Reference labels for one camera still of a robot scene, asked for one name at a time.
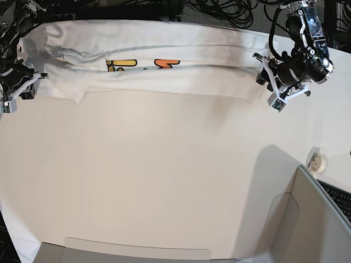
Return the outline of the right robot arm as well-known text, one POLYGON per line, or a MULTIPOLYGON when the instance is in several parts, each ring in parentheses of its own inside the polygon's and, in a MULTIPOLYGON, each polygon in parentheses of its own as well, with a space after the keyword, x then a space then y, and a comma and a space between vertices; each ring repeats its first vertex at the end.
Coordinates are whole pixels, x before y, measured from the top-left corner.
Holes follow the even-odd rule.
POLYGON ((34 28, 44 23, 49 1, 14 1, 1 16, 1 86, 3 100, 16 97, 38 72, 18 59, 18 44, 34 28))

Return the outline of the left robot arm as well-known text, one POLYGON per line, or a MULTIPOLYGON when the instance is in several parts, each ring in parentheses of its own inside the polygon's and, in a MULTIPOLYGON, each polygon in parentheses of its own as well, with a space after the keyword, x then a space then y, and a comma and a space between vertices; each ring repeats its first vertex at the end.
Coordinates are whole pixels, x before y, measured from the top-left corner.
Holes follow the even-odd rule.
POLYGON ((334 71, 322 24, 314 8, 315 1, 259 1, 266 18, 271 22, 269 50, 273 55, 268 65, 276 85, 291 95, 302 89, 302 84, 322 84, 334 71), (291 53, 278 54, 274 49, 275 29, 283 29, 294 47, 291 53))

